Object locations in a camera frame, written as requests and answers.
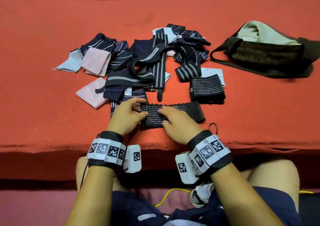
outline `shoe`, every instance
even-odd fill
[[[202,208],[205,206],[210,198],[210,187],[213,183],[205,183],[196,186],[190,193],[189,199],[195,208]]]

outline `shorts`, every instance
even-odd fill
[[[266,187],[254,186],[253,188],[284,225],[302,225],[294,201],[287,193]],[[144,198],[137,198],[128,192],[112,192],[111,226],[162,226],[166,222],[175,219],[190,220],[207,226],[229,225],[215,190],[212,192],[206,206],[185,211],[176,209],[169,219],[166,219],[154,205]]]

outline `bag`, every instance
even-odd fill
[[[224,51],[231,62],[215,59]],[[210,53],[211,61],[273,78],[309,77],[320,57],[320,41],[285,36],[257,21],[244,24]]]

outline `stack of black striped fabric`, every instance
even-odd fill
[[[201,104],[223,104],[226,98],[218,75],[194,77],[190,81],[191,101]]]

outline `leg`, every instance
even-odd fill
[[[77,180],[77,189],[78,189],[78,192],[80,190],[80,184],[81,184],[81,180],[82,180],[82,176],[83,176],[83,172],[84,172],[84,169],[87,165],[87,162],[88,160],[86,159],[85,156],[83,157],[80,157],[78,159],[78,162],[77,162],[77,166],[76,166],[76,180]],[[126,192],[127,190],[121,185],[118,177],[114,177],[113,178],[113,188],[112,188],[112,191],[123,191],[123,192]]]
[[[251,186],[273,188],[288,193],[298,211],[300,182],[297,168],[292,161],[278,159],[262,163],[253,169],[248,182]]]

